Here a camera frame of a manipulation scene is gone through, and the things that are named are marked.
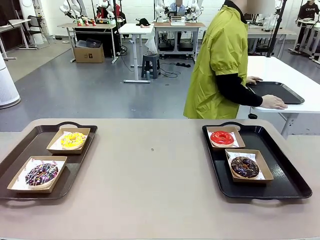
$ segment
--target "yellow frosted donut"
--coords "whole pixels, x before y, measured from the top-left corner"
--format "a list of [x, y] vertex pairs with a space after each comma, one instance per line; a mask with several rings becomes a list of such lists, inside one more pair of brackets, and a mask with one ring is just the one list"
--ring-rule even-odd
[[75, 150], [80, 148], [86, 140], [86, 136], [80, 132], [72, 132], [61, 139], [63, 149]]

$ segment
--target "black tray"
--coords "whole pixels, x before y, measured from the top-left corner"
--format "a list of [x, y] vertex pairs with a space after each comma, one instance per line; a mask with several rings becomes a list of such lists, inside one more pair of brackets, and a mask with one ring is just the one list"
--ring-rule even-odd
[[[52, 154], [47, 146], [63, 125], [90, 128], [81, 154]], [[96, 134], [97, 126], [80, 125], [75, 122], [62, 122], [57, 125], [36, 126], [0, 163], [0, 199], [32, 201], [56, 200], [65, 196], [76, 179], [78, 170]], [[7, 187], [30, 156], [65, 156], [66, 165], [51, 193], [17, 193]]]
[[249, 89], [259, 96], [274, 95], [281, 98], [285, 104], [303, 104], [305, 100], [283, 83], [276, 81], [259, 81], [256, 85], [249, 85]]
[[[274, 180], [267, 184], [234, 182], [228, 165], [226, 152], [213, 151], [207, 127], [237, 125], [246, 149], [259, 150], [263, 155]], [[204, 138], [211, 156], [213, 169], [221, 192], [230, 198], [260, 200], [306, 199], [312, 190], [281, 151], [276, 142], [262, 126], [246, 126], [237, 122], [226, 122], [219, 126], [202, 127]]]

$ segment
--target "chocolate donut with sprinkles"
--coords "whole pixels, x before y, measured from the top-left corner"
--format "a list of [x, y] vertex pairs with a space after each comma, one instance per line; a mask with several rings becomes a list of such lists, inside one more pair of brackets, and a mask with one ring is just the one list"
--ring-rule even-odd
[[33, 168], [25, 176], [25, 182], [30, 189], [44, 189], [53, 183], [58, 171], [57, 166], [54, 164], [41, 164]]
[[235, 175], [240, 178], [251, 179], [259, 174], [258, 164], [244, 156], [239, 156], [231, 161], [231, 168]]

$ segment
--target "yellow icing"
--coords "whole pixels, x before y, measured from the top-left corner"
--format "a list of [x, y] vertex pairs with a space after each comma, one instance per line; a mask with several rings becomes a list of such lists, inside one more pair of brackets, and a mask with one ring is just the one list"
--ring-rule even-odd
[[61, 145], [63, 148], [73, 148], [81, 146], [86, 140], [85, 135], [80, 132], [72, 132], [61, 139]]

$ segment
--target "red icing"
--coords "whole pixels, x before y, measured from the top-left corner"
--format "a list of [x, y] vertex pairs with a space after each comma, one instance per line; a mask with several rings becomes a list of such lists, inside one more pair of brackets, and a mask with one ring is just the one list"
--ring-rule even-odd
[[234, 143], [234, 138], [229, 132], [226, 131], [216, 131], [213, 132], [210, 136], [211, 141], [216, 144], [221, 145], [230, 145]]

